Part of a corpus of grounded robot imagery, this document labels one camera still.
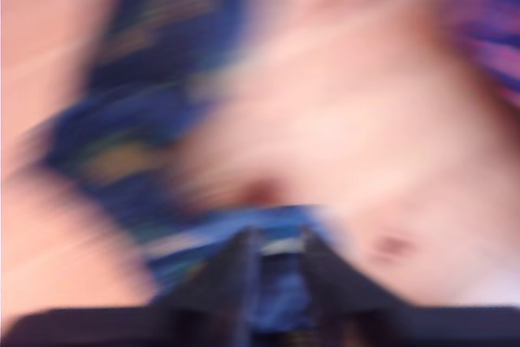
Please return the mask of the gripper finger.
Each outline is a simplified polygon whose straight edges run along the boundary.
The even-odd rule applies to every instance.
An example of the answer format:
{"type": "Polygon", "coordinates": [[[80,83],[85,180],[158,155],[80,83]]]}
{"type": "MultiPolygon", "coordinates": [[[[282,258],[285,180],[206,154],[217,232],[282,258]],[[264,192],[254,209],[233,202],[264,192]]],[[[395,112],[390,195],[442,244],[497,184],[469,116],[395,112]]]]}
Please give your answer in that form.
{"type": "Polygon", "coordinates": [[[160,301],[170,346],[251,345],[259,245],[258,230],[241,230],[160,301]]]}
{"type": "Polygon", "coordinates": [[[346,262],[312,228],[302,229],[301,269],[320,330],[378,327],[407,303],[346,262]]]}

